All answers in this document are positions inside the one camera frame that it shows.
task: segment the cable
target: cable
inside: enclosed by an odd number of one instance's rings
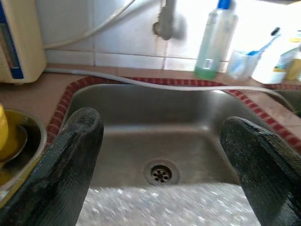
[[[44,46],[44,49],[52,49],[52,48],[67,46],[67,45],[70,45],[70,44],[75,43],[77,41],[88,38],[91,35],[94,35],[95,33],[99,32],[101,29],[103,29],[105,26],[107,26],[110,22],[112,22],[121,13],[123,13],[131,4],[133,4],[134,1],[136,1],[136,0],[130,0],[128,3],[126,3],[121,8],[117,9],[113,14],[111,14],[111,16],[109,16],[109,18],[106,19],[106,21],[99,24],[98,26],[96,26],[92,30],[86,31],[86,32],[82,33],[81,35],[79,35],[78,37],[75,37],[75,38],[67,39],[67,40],[52,43],[52,44],[47,44],[47,45]]]
[[[294,107],[279,93],[272,91],[267,88],[263,87],[256,87],[256,86],[211,86],[211,87],[193,87],[193,86],[168,86],[168,85],[159,85],[148,83],[144,81],[137,81],[133,79],[123,78],[112,74],[104,74],[100,72],[90,72],[84,70],[73,70],[73,69],[61,69],[61,68],[46,68],[44,72],[47,73],[64,73],[64,74],[79,74],[79,75],[87,75],[87,76],[95,76],[104,79],[110,79],[115,81],[120,81],[123,83],[129,83],[138,86],[144,86],[148,88],[155,88],[155,89],[167,89],[167,90],[177,90],[177,91],[209,91],[209,90],[254,90],[260,91],[264,93],[268,93],[275,97],[280,98],[287,107],[290,108],[291,111],[295,111]]]

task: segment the countertop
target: countertop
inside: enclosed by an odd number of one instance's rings
[[[170,79],[196,79],[193,72],[146,70],[115,67],[91,67],[80,65],[49,65],[50,67],[72,68],[81,70],[110,73],[123,77],[144,78],[170,78]],[[58,104],[65,88],[73,81],[84,76],[72,74],[43,73],[34,82],[23,85],[0,84],[0,102],[6,108],[25,111],[37,118],[47,126],[56,105]],[[232,81],[225,74],[218,74],[214,80],[227,85],[262,86],[260,83],[249,79],[244,82]],[[288,82],[287,84],[301,85],[300,82]],[[253,102],[262,108],[267,114],[286,127],[293,135],[301,140],[301,119],[287,110],[268,95],[258,91],[244,91]]]

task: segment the wall-mounted faucet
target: wall-mounted faucet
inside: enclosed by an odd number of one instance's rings
[[[154,33],[164,40],[169,40],[172,37],[175,2],[176,0],[162,0],[158,22],[153,25]]]

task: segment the clear plastic bottle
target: clear plastic bottle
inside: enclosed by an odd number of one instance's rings
[[[208,17],[204,37],[195,67],[201,79],[214,79],[219,63],[229,49],[238,17],[230,10],[230,0],[220,0]]]

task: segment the white container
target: white container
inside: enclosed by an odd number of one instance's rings
[[[38,79],[46,56],[35,0],[0,1],[0,82]]]
[[[226,74],[239,81],[247,80],[258,62],[258,54],[249,56],[246,52],[234,50],[227,67]]]

